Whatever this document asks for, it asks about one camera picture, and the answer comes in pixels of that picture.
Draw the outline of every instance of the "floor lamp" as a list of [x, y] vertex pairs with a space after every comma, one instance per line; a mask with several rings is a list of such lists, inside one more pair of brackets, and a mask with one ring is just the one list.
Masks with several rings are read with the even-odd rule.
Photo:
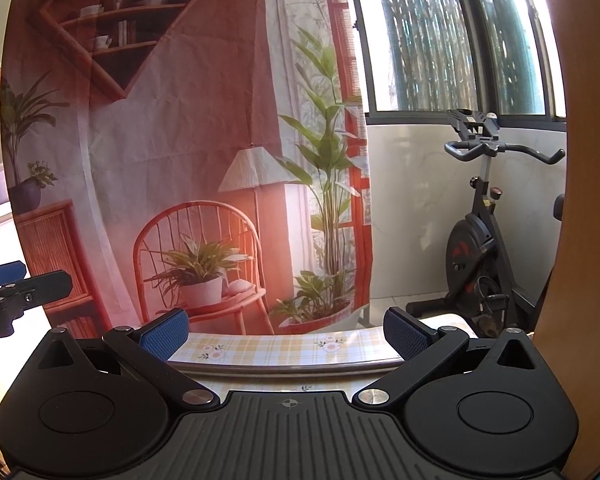
[[[258, 207], [258, 188], [270, 184], [286, 184], [296, 178], [262, 146], [250, 146], [235, 154], [234, 161], [229, 166], [218, 192], [238, 191], [240, 189], [253, 189], [253, 203], [255, 206], [255, 224], [258, 238], [260, 234], [260, 209]], [[264, 272], [262, 271], [262, 258], [258, 259], [258, 272], [260, 283], [266, 288]]]

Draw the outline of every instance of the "diamond-shaped shelf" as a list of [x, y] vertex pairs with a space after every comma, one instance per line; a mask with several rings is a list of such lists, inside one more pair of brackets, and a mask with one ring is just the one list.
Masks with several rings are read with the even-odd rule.
[[48, 0], [30, 21], [104, 95], [118, 100], [128, 95], [152, 50], [194, 2]]

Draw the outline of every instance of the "flower pattern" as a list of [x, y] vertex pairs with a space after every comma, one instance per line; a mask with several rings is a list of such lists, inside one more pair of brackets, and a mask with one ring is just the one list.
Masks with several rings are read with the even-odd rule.
[[342, 348], [342, 344], [346, 341], [343, 337], [337, 338], [333, 334], [325, 336], [324, 339], [321, 339], [316, 344], [318, 348], [322, 348], [325, 352], [329, 354], [336, 353], [340, 348]]
[[202, 347], [202, 354], [198, 356], [199, 359], [219, 359], [224, 355], [224, 345], [204, 345]]

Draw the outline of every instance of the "exercise bike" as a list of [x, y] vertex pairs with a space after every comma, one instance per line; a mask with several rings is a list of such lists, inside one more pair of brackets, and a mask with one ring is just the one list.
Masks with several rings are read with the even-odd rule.
[[[497, 337], [505, 328], [531, 332], [546, 286], [534, 304], [516, 283], [494, 216], [502, 190], [489, 186], [491, 161], [499, 153], [520, 152], [552, 165], [564, 158], [564, 150], [547, 156], [528, 146], [501, 142], [497, 122], [482, 112], [449, 110], [448, 117], [461, 140], [446, 143], [445, 151], [462, 162], [482, 158], [480, 175], [470, 181], [475, 189], [474, 203], [472, 211], [452, 229], [446, 245], [448, 294], [440, 300], [409, 303], [406, 311], [419, 318], [459, 314], [480, 337]], [[557, 219], [562, 217], [563, 202], [564, 195], [555, 202]]]

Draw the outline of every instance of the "white plant pot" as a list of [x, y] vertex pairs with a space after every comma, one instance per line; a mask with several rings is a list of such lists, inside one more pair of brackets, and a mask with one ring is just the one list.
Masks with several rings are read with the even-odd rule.
[[220, 303], [223, 281], [224, 278], [218, 276], [210, 282], [181, 286], [180, 296], [189, 308]]

